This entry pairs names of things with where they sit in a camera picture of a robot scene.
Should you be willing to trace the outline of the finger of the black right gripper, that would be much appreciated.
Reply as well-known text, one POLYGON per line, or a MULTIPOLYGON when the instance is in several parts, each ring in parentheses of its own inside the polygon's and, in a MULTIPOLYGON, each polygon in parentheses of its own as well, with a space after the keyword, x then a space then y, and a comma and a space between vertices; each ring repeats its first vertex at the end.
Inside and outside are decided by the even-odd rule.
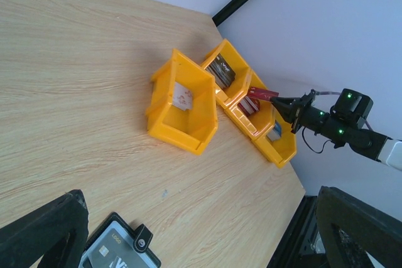
POLYGON ((296 121, 296 111, 295 106, 291 107, 275 107, 280 116, 289 124, 294 125, 296 121))
POLYGON ((275 107, 291 107, 300 105, 301 98, 291 98, 291 97, 272 97, 270 102, 275 107))

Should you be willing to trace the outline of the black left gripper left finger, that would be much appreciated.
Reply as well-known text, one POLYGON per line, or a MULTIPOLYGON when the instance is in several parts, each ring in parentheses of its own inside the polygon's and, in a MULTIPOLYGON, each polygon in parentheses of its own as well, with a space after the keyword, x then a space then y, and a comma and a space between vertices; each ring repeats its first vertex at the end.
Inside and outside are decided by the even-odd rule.
POLYGON ((89 234, 81 190, 72 190, 1 228, 1 267, 78 267, 89 234))

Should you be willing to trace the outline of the black leather card holder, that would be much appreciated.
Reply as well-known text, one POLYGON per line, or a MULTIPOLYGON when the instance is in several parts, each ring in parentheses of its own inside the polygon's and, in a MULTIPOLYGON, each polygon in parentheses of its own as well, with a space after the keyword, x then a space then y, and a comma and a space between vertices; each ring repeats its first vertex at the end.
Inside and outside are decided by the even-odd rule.
POLYGON ((161 267, 149 247, 152 238, 145 224, 132 229, 112 212, 88 239, 79 267, 161 267))

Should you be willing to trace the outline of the black VIP card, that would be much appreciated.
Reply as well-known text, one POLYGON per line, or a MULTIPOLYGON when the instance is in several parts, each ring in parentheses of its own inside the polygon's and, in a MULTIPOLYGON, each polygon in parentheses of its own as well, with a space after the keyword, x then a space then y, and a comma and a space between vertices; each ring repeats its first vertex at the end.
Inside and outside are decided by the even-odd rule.
POLYGON ((80 267, 136 267, 141 258, 115 231, 110 230, 91 245, 80 267))

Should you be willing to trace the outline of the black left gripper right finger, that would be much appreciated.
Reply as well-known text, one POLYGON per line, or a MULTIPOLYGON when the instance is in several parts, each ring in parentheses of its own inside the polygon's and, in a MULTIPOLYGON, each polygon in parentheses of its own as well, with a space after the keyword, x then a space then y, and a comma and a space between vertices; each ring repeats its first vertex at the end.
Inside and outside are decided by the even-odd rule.
POLYGON ((315 208, 331 267, 401 267, 401 221, 335 187, 321 187, 315 208))

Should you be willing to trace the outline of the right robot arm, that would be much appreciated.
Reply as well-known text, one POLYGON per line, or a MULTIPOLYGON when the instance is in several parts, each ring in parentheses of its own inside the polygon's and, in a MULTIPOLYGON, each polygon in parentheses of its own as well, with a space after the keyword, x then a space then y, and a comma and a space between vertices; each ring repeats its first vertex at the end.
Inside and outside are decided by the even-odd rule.
POLYGON ((302 97, 273 97, 270 102, 291 125, 292 133, 308 129, 327 138, 336 149, 349 145, 365 158, 401 170, 401 140, 376 132, 367 124, 373 106, 369 96, 347 88, 341 92, 311 90, 302 97), (319 95, 336 95, 338 99, 326 112, 313 105, 319 95))

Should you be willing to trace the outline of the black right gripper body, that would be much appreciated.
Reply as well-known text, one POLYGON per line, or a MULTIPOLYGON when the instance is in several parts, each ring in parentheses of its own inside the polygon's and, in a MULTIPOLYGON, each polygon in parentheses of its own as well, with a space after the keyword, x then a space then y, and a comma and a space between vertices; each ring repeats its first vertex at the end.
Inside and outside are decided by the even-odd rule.
POLYGON ((292 113, 294 114, 293 122, 291 123, 291 132, 297 133, 302 126, 302 116, 311 107, 315 100, 316 91, 311 89, 309 94, 304 94, 300 98, 296 98, 292 102, 292 113))

